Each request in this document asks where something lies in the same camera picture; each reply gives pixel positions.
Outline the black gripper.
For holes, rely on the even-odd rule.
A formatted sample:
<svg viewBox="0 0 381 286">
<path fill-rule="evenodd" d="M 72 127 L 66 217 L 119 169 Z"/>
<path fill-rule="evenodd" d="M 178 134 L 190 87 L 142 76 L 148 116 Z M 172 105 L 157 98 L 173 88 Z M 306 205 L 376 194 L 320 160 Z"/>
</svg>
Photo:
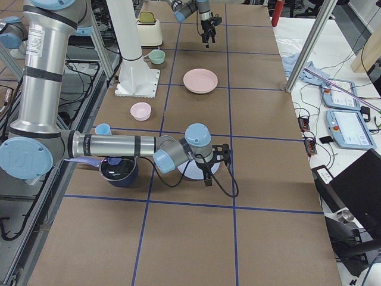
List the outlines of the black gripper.
<svg viewBox="0 0 381 286">
<path fill-rule="evenodd" d="M 206 48 L 209 48 L 210 37 L 212 39 L 212 43 L 216 42 L 216 29 L 215 29 L 214 23 L 215 23 L 215 20 L 213 18 L 201 20 L 202 42 L 205 44 Z"/>
<path fill-rule="evenodd" d="M 212 185 L 211 173 L 217 171 L 217 154 L 215 151 L 209 153 L 209 155 L 204 156 L 200 153 L 195 154 L 196 166 L 203 171 L 203 181 L 205 186 Z"/>
</svg>

